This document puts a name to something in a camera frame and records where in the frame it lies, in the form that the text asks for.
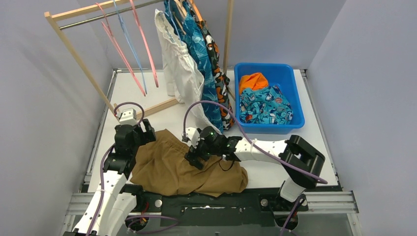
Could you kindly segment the khaki brown shorts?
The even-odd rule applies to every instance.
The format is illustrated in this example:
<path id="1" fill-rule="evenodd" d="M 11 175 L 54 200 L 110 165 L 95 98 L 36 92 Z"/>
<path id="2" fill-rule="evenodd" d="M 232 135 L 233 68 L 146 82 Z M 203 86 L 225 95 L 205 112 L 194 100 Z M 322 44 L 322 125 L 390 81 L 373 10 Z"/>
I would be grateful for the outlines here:
<path id="1" fill-rule="evenodd" d="M 187 144 L 169 130 L 155 133 L 156 140 L 139 147 L 129 181 L 148 192 L 163 196 L 186 195 L 192 192 L 219 197 L 227 193 L 240 193 L 248 185 L 248 173 L 235 163 L 211 157 L 199 170 L 184 158 Z"/>

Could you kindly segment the light blue shark print shorts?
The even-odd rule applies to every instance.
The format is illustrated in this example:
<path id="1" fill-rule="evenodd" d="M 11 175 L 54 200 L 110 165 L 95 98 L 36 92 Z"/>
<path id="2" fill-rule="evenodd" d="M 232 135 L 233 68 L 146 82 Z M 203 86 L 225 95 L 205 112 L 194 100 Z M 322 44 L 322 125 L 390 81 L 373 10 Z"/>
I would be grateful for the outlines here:
<path id="1" fill-rule="evenodd" d="M 277 85 L 246 88 L 239 98 L 239 118 L 244 123 L 287 125 L 293 119 L 291 104 Z"/>

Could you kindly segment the light blue hanger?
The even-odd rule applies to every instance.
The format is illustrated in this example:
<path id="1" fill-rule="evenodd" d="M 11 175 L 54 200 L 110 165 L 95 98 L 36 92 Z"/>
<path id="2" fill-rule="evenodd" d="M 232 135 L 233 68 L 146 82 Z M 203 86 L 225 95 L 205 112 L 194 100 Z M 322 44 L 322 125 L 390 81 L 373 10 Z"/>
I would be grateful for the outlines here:
<path id="1" fill-rule="evenodd" d="M 126 27 L 126 25 L 124 23 L 123 17 L 121 16 L 121 14 L 119 12 L 119 9 L 117 7 L 117 4 L 116 4 L 116 1 L 115 0 L 113 0 L 113 4 L 114 4 L 114 8 L 116 10 L 116 13 L 117 13 L 117 16 L 118 16 L 118 19 L 119 19 L 119 23 L 120 23 L 122 32 L 123 32 L 123 34 L 124 34 L 124 36 L 126 38 L 126 41 L 128 43 L 128 46 L 129 46 L 129 48 L 130 48 L 130 50 L 131 50 L 131 52 L 132 52 L 132 54 L 133 54 L 133 56 L 135 58 L 136 64 L 138 65 L 139 70 L 140 70 L 140 72 L 142 74 L 142 82 L 143 82 L 144 96 L 146 96 L 147 93 L 148 93 L 148 91 L 147 91 L 147 85 L 146 85 L 146 81 L 145 81 L 145 77 L 144 77 L 144 72 L 143 72 L 142 65 L 140 63 L 139 57 L 137 55 L 137 52 L 136 52 L 135 47 L 134 47 L 134 45 L 132 43 L 132 40 L 131 40 L 130 35 L 129 35 L 129 32 L 128 32 L 127 27 Z"/>

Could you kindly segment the thick pink hanger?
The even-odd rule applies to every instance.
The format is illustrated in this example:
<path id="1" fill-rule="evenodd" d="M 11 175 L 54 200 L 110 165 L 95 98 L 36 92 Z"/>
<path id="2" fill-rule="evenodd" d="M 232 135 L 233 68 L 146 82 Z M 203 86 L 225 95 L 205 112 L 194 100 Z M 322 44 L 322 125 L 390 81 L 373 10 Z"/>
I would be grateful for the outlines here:
<path id="1" fill-rule="evenodd" d="M 151 55 L 151 52 L 150 52 L 150 49 L 149 49 L 149 45 L 148 45 L 146 36 L 145 36 L 144 31 L 143 31 L 143 28 L 141 26 L 141 23 L 140 23 L 140 20 L 139 20 L 139 17 L 138 17 L 136 8 L 135 8 L 134 1 L 133 0 L 129 0 L 129 2 L 130 2 L 130 5 L 132 7 L 132 12 L 133 12 L 133 16 L 135 18 L 136 25 L 137 25 L 137 27 L 139 29 L 139 32 L 140 32 L 141 36 L 142 36 L 142 39 L 143 39 L 143 42 L 144 42 L 144 46 L 145 46 L 145 49 L 147 51 L 147 55 L 148 55 L 148 59 L 149 59 L 149 62 L 150 62 L 150 67 L 151 67 L 152 75 L 153 75 L 153 78 L 154 78 L 155 86 L 158 88 L 159 87 L 158 76 L 157 76 L 157 72 L 156 72 L 156 69 L 155 69 L 153 57 Z"/>

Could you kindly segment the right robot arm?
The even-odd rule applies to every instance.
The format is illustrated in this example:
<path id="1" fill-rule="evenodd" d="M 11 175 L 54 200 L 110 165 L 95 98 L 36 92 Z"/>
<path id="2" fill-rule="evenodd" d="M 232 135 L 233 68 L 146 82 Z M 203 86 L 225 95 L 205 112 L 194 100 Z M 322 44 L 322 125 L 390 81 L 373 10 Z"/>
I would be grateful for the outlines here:
<path id="1" fill-rule="evenodd" d="M 182 140 L 191 144 L 185 159 L 199 170 L 214 156 L 232 164 L 249 160 L 281 164 L 289 177 L 281 185 L 276 202 L 284 210 L 293 207 L 306 189 L 316 188 L 326 160 L 299 135 L 281 141 L 259 141 L 246 136 L 226 137 L 208 126 L 184 129 Z"/>

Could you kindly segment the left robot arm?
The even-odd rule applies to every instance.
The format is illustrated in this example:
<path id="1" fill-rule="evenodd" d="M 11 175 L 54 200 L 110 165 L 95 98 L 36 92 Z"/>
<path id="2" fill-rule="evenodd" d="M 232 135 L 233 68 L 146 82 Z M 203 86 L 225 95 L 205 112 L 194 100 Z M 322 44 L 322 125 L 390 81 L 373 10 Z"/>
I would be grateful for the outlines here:
<path id="1" fill-rule="evenodd" d="M 80 221 L 65 236 L 115 236 L 132 210 L 145 205 L 141 188 L 129 192 L 127 180 L 140 146 L 156 140 L 148 119 L 115 127 L 115 142 L 100 162 L 100 181 Z"/>

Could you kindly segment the white shorts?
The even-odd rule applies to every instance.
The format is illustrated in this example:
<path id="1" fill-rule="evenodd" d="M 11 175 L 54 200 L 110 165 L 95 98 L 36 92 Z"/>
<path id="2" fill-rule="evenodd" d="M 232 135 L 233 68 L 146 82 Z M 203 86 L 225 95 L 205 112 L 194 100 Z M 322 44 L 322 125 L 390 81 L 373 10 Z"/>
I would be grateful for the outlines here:
<path id="1" fill-rule="evenodd" d="M 158 9 L 155 10 L 154 22 L 162 49 L 168 95 L 175 96 L 187 106 L 200 101 L 204 78 L 186 44 L 180 40 L 179 30 L 170 24 L 167 13 Z M 220 108 L 212 104 L 212 101 L 203 100 L 202 104 L 196 105 L 191 111 L 198 124 L 211 125 L 219 133 L 224 131 Z"/>

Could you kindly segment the orange camouflage shorts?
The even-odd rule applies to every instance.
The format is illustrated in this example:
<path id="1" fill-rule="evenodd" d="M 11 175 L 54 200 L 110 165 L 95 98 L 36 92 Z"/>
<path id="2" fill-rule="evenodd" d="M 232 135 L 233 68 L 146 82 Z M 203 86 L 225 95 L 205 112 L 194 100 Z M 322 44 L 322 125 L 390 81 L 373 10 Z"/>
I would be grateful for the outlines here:
<path id="1" fill-rule="evenodd" d="M 204 20 L 198 21 L 197 26 L 199 27 L 202 36 L 205 39 L 206 49 L 211 63 L 212 75 L 215 81 L 218 103 L 225 106 L 232 112 L 233 109 L 230 103 L 229 91 L 227 88 L 230 79 L 225 75 L 219 66 L 219 49 L 217 44 L 210 34 Z"/>

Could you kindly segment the dark blue leaf print shorts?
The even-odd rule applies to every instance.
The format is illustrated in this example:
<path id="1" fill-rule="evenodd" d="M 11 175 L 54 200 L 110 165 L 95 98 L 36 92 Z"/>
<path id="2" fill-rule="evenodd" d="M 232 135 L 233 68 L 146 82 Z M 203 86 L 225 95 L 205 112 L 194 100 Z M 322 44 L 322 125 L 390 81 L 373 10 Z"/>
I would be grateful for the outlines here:
<path id="1" fill-rule="evenodd" d="M 165 12 L 169 14 L 168 21 L 179 30 L 180 40 L 186 44 L 189 54 L 197 64 L 198 71 L 204 78 L 201 100 L 217 102 L 215 81 L 205 38 L 194 17 L 191 16 L 191 6 L 186 2 L 177 4 L 175 0 L 164 1 L 164 6 Z"/>

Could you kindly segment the orange hanger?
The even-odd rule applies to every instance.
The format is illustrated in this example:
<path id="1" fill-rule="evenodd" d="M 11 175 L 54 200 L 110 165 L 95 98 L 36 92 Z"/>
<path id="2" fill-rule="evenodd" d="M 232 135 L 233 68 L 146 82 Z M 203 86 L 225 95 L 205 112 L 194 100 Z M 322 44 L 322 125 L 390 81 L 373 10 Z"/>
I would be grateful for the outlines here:
<path id="1" fill-rule="evenodd" d="M 194 0 L 189 0 L 189 3 L 191 5 L 193 11 L 195 12 L 195 15 L 197 16 L 198 21 L 206 23 L 206 21 L 201 16 L 200 11 L 199 11 L 198 7 L 196 6 Z"/>

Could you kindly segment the wooden clothes rack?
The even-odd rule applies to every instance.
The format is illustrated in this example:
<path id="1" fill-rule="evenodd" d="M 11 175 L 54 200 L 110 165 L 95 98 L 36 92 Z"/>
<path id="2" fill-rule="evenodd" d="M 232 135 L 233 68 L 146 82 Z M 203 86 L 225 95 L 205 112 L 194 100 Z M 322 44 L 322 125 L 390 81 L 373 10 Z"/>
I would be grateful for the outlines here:
<path id="1" fill-rule="evenodd" d="M 124 8 L 124 9 L 120 10 L 119 12 L 122 13 L 122 12 L 126 12 L 126 11 L 133 11 L 134 9 L 142 8 L 142 7 L 152 5 L 152 4 L 156 4 L 156 3 L 159 3 L 159 2 L 162 2 L 162 1 L 163 0 L 148 1 L 148 2 L 145 2 L 145 3 L 142 3 L 142 4 L 133 5 L 131 7 Z M 94 88 L 96 89 L 98 94 L 101 96 L 102 100 L 105 102 L 108 109 L 112 113 L 114 113 L 114 111 L 116 111 L 117 108 L 115 110 L 115 108 L 110 104 L 109 99 L 104 94 L 102 89 L 99 88 L 98 83 L 96 82 L 96 80 L 92 76 L 90 70 L 87 68 L 86 64 L 84 63 L 84 61 L 82 60 L 80 55 L 77 53 L 74 46 L 71 44 L 70 40 L 68 39 L 68 37 L 62 32 L 62 29 L 71 28 L 71 27 L 75 27 L 75 26 L 78 26 L 78 25 L 83 25 L 83 24 L 86 24 L 86 23 L 97 21 L 97 20 L 106 18 L 108 16 L 116 15 L 117 12 L 111 12 L 111 13 L 108 13 L 108 14 L 103 14 L 102 16 L 91 18 L 91 19 L 88 19 L 88 20 L 85 20 L 85 21 L 74 23 L 74 24 L 70 24 L 70 25 L 67 25 L 67 26 L 64 26 L 64 27 L 60 27 L 57 24 L 58 21 L 74 18 L 74 17 L 77 17 L 77 16 L 86 15 L 86 14 L 89 14 L 89 13 L 92 13 L 92 12 L 96 12 L 96 11 L 100 10 L 101 8 L 106 9 L 106 8 L 110 8 L 112 6 L 113 6 L 113 2 L 112 2 L 112 0 L 109 0 L 109 1 L 106 1 L 106 2 L 98 3 L 96 5 L 90 5 L 90 6 L 78 8 L 78 9 L 75 9 L 75 10 L 71 10 L 71 11 L 67 11 L 67 12 L 59 13 L 59 14 L 55 14 L 55 15 L 51 15 L 50 12 L 45 12 L 44 16 L 45 16 L 45 19 L 49 22 L 49 24 L 53 28 L 53 30 L 56 32 L 58 37 L 64 43 L 64 45 L 67 48 L 67 50 L 69 51 L 69 53 L 75 59 L 75 61 L 77 62 L 77 64 L 81 68 L 81 70 L 84 72 L 84 74 L 87 76 L 87 78 L 89 79 L 91 84 L 94 86 Z M 223 58 L 223 69 L 226 72 L 230 68 L 230 67 L 228 67 L 228 57 L 229 57 L 229 41 L 230 41 L 231 31 L 232 31 L 231 30 L 232 29 L 231 25 L 232 25 L 232 18 L 233 18 L 233 8 L 234 8 L 234 0 L 228 0 L 227 23 L 226 23 L 226 33 L 225 33 L 225 46 L 224 46 L 224 58 Z M 169 100 L 166 100 L 162 103 L 159 103 L 159 104 L 156 104 L 152 107 L 149 107 L 149 108 L 145 109 L 144 112 L 139 112 L 138 114 L 149 116 L 149 115 L 155 114 L 157 112 L 160 112 L 164 109 L 167 109 L 169 107 L 172 107 L 172 106 L 174 106 L 178 103 L 179 102 L 175 98 L 170 98 Z"/>

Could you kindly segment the blue plastic bin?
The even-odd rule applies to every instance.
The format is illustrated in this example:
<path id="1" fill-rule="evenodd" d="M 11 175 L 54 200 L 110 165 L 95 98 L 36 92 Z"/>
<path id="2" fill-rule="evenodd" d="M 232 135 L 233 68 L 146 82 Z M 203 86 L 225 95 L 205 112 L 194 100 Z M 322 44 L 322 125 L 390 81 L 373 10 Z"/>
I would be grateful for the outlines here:
<path id="1" fill-rule="evenodd" d="M 291 105 L 293 116 L 289 124 L 250 124 L 245 122 L 240 114 L 241 98 L 239 82 L 243 76 L 260 72 L 265 76 L 269 86 L 277 86 Z M 239 124 L 246 133 L 253 134 L 288 134 L 294 129 L 304 126 L 305 119 L 296 85 L 294 71 L 291 66 L 279 63 L 238 63 L 234 67 L 236 91 L 236 116 Z"/>

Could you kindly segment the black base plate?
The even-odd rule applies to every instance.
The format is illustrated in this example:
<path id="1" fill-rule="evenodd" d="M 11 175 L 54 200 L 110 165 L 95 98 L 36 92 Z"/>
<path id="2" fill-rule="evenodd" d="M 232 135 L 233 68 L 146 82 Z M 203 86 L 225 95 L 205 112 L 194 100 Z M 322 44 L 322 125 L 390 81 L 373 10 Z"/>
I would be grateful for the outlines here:
<path id="1" fill-rule="evenodd" d="M 302 194 L 299 201 L 290 203 L 278 197 L 277 188 L 247 189 L 241 193 L 211 197 L 204 194 L 161 196 L 143 192 L 141 205 L 127 217 L 126 225 L 143 230 L 151 219 L 158 219 L 161 227 L 169 226 L 282 226 L 289 213 L 287 228 L 298 223 L 298 213 L 309 211 L 308 201 Z"/>

